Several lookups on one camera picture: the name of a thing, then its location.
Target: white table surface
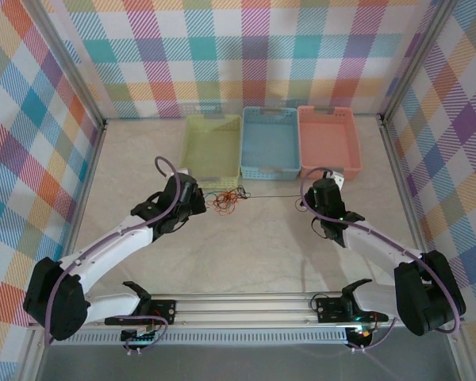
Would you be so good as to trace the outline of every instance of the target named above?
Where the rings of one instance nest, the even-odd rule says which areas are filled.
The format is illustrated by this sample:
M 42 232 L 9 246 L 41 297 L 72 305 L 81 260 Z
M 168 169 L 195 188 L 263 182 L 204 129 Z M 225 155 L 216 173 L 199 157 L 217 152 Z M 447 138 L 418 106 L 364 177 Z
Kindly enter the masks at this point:
M 403 244 L 413 244 L 386 151 L 373 117 L 357 117 L 363 170 L 344 184 L 348 210 Z M 179 163 L 185 121 L 111 121 L 98 161 L 76 248 L 118 225 L 165 180 L 154 158 Z M 297 194 L 300 180 L 242 180 L 253 195 Z M 339 291 L 362 278 L 392 284 L 360 254 L 319 238 L 312 216 L 296 198 L 253 198 L 234 213 L 212 209 L 193 216 L 177 233 L 161 237 L 108 272 L 96 289 L 132 280 L 153 294 L 194 292 Z

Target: plastic basket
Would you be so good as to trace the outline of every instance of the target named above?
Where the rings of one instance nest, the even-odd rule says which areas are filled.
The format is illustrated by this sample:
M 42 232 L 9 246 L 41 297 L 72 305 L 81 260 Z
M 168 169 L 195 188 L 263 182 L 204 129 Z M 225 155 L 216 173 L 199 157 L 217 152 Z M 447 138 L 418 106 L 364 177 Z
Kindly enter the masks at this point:
M 298 107 L 301 174 L 328 167 L 352 180 L 362 170 L 362 153 L 355 119 L 348 107 Z M 320 178 L 314 172 L 310 178 Z
M 240 115 L 189 115 L 181 167 L 201 188 L 237 187 L 240 177 Z
M 300 171 L 296 109 L 244 108 L 244 179 L 294 180 Z

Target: blue basket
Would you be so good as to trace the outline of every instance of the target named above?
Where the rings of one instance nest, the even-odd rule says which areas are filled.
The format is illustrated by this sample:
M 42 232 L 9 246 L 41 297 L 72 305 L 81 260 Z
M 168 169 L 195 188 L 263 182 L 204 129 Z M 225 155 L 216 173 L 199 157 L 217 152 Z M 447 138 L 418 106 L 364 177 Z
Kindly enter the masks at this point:
M 296 179 L 301 169 L 296 109 L 245 107 L 242 134 L 244 179 Z

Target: colorful plaid backdrop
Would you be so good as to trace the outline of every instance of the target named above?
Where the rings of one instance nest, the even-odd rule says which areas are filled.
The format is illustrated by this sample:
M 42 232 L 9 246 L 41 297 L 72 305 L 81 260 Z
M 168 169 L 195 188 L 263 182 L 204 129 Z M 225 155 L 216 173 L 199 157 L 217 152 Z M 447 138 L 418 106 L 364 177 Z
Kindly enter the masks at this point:
M 429 2 L 43 0 L 108 117 L 286 101 L 374 113 Z
M 476 355 L 476 0 L 461 0 L 393 119 L 431 248 L 450 258 Z
M 19 0 L 0 0 L 0 380 L 25 335 L 30 270 L 60 256 L 96 136 Z

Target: purple wire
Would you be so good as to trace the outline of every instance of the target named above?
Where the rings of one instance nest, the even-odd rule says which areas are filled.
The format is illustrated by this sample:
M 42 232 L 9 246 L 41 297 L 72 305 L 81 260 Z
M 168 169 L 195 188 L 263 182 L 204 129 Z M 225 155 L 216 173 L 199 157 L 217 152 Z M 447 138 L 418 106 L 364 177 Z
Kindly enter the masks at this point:
M 446 286 L 444 286 L 443 281 L 439 278 L 439 276 L 437 276 L 437 274 L 423 260 L 421 260 L 420 258 L 415 256 L 414 254 L 412 254 L 409 250 L 406 250 L 406 249 L 402 248 L 399 244 L 397 244 L 397 242 L 392 241 L 388 237 L 383 236 L 381 233 L 376 232 L 373 229 L 369 229 L 366 226 L 355 224 L 354 222 L 349 222 L 349 221 L 344 221 L 344 220 L 338 220 L 338 219 L 335 219 L 335 218 L 325 217 L 322 214 L 319 214 L 318 212 L 316 212 L 312 207 L 310 207 L 310 205 L 307 203 L 307 200 L 305 199 L 305 191 L 303 189 L 303 185 L 305 184 L 305 181 L 307 181 L 309 176 L 312 173 L 314 173 L 315 171 L 322 171 L 322 172 L 327 171 L 327 172 L 333 173 L 333 171 L 331 169 L 327 169 L 327 168 L 324 168 L 324 167 L 317 167 L 317 168 L 314 168 L 314 169 L 311 169 L 310 171 L 308 171 L 307 174 L 305 175 L 305 177 L 303 179 L 301 179 L 300 195 L 301 195 L 301 199 L 303 200 L 303 204 L 305 205 L 305 208 L 310 210 L 310 212 L 313 215 L 320 218 L 321 220 L 325 220 L 325 221 L 328 221 L 328 222 L 334 222 L 334 223 L 337 223 L 337 224 L 348 225 L 348 226 L 351 226 L 353 228 L 357 228 L 357 229 L 360 229 L 364 232 L 367 232 L 368 234 L 372 234 L 373 236 L 377 237 L 379 240 L 387 243 L 392 248 L 398 250 L 399 252 L 402 252 L 402 253 L 406 254 L 412 260 L 415 260 L 432 277 L 432 279 L 434 279 L 434 281 L 437 283 L 437 286 L 439 286 L 439 288 L 443 292 L 444 297 L 450 303 L 451 312 L 453 313 L 453 318 L 454 318 L 455 325 L 453 325 L 452 329 L 437 328 L 436 330 L 439 331 L 439 332 L 442 332 L 442 333 L 446 333 L 446 334 L 457 332 L 460 329 L 459 309 L 457 308 L 457 306 L 455 304 L 455 301 L 451 297 L 450 291 L 448 291 Z
M 162 160 L 164 163 L 166 163 L 167 166 L 171 169 L 171 171 L 173 172 L 173 174 L 175 176 L 176 192 L 175 192 L 175 198 L 173 198 L 173 202 L 169 205 L 169 207 L 166 210 L 164 210 L 157 217 L 154 217 L 154 218 L 152 218 L 148 221 L 145 221 L 145 222 L 141 222 L 138 225 L 130 226 L 127 229 L 123 229 L 121 232 L 112 233 L 109 236 L 106 236 L 106 237 L 102 238 L 100 241 L 97 241 L 92 246 L 90 246 L 90 248 L 88 248 L 83 254 L 81 254 L 81 256 L 79 256 L 76 260 L 74 260 L 71 264 L 69 264 L 67 266 L 67 268 L 62 272 L 60 277 L 56 280 L 55 285 L 53 286 L 53 288 L 51 290 L 51 294 L 49 295 L 48 304 L 46 305 L 46 317 L 45 317 L 45 322 L 44 322 L 44 346 L 48 347 L 51 344 L 51 341 L 52 341 L 52 337 L 51 337 L 51 334 L 50 334 L 50 332 L 51 332 L 51 317 L 52 317 L 51 315 L 52 315 L 52 311 L 53 311 L 53 302 L 55 301 L 56 292 L 60 288 L 60 284 L 62 283 L 63 279 L 67 276 L 67 274 L 69 274 L 77 266 L 76 262 L 79 261 L 79 260 L 84 260 L 87 256 L 89 256 L 97 248 L 100 248 L 101 246 L 103 246 L 107 242 L 111 241 L 115 237 L 123 236 L 124 234 L 126 234 L 126 233 L 128 233 L 132 230 L 141 229 L 141 228 L 145 227 L 146 225 L 151 224 L 152 222 L 156 222 L 156 221 L 160 220 L 161 218 L 166 217 L 173 210 L 173 208 L 175 207 L 176 203 L 178 202 L 178 200 L 180 198 L 180 194 L 182 193 L 182 184 L 180 183 L 180 177 L 178 175 L 178 172 L 176 171 L 175 166 L 173 164 L 171 164 L 171 162 L 168 159 L 166 159 L 162 156 L 157 156 L 155 158 L 155 167 L 157 168 L 157 170 L 159 172 L 161 172 L 161 174 L 163 174 L 163 172 L 159 167 L 159 160 Z
M 163 329 L 162 333 L 152 343 L 150 343 L 146 347 L 142 348 L 141 349 L 142 352 L 149 351 L 159 341 L 161 341 L 162 338 L 164 337 L 164 335 L 166 334 L 167 328 L 169 326 L 169 323 L 167 322 L 166 319 L 164 319 L 161 316 L 155 316 L 155 315 L 152 315 L 152 316 L 148 316 L 148 315 L 139 315 L 139 316 L 118 315 L 118 316 L 114 316 L 114 318 L 118 318 L 118 319 L 136 319 L 136 320 L 152 319 L 152 320 L 161 321 L 164 324 L 164 329 Z M 128 351 L 131 351 L 131 348 L 129 347 L 129 342 L 130 342 L 130 339 L 125 341 L 125 349 L 127 349 Z

